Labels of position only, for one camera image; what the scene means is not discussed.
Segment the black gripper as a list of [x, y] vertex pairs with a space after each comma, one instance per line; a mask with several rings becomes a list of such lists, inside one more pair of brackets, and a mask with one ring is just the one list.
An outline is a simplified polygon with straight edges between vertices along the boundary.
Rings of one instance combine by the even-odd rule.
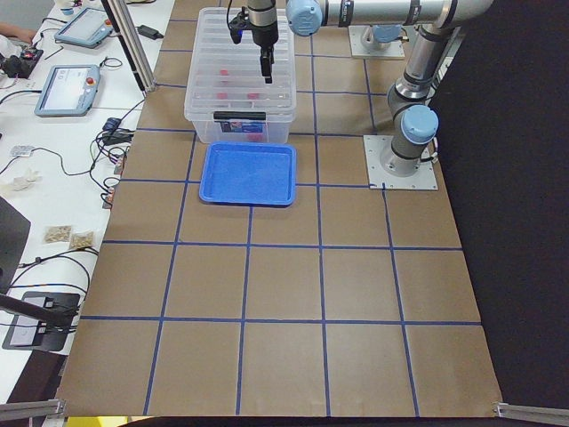
[[266, 84], [272, 84], [272, 65], [273, 59], [269, 55], [269, 49], [272, 49], [278, 41], [278, 25], [272, 22], [267, 26], [252, 25], [252, 39], [260, 49], [260, 67], [261, 74], [265, 78]]

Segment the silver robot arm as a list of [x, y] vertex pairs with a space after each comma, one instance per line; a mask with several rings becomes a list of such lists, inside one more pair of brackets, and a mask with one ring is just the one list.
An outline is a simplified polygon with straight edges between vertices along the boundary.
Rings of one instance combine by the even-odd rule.
[[405, 67], [408, 42], [406, 29], [399, 25], [322, 28], [303, 37], [280, 22], [274, 71], [293, 68], [299, 90], [315, 83], [318, 92], [363, 93], [371, 79], [375, 92], [385, 92]]
[[417, 28], [403, 74], [388, 91], [395, 134], [380, 154], [387, 173], [410, 177], [425, 162], [422, 154], [437, 133], [437, 115], [426, 102], [453, 32], [490, 6], [457, 0], [288, 1], [285, 16], [297, 36], [313, 36], [326, 26], [349, 29], [352, 54], [362, 59], [386, 58], [401, 46], [403, 30]]

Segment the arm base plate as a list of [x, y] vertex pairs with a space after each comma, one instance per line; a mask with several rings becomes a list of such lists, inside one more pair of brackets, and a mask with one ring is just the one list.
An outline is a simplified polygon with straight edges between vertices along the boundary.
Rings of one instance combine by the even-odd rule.
[[358, 59], [403, 60], [403, 36], [403, 27], [399, 24], [351, 26], [351, 56]]
[[417, 159], [403, 159], [391, 147], [392, 135], [363, 137], [370, 189], [438, 190], [434, 163], [428, 149]]

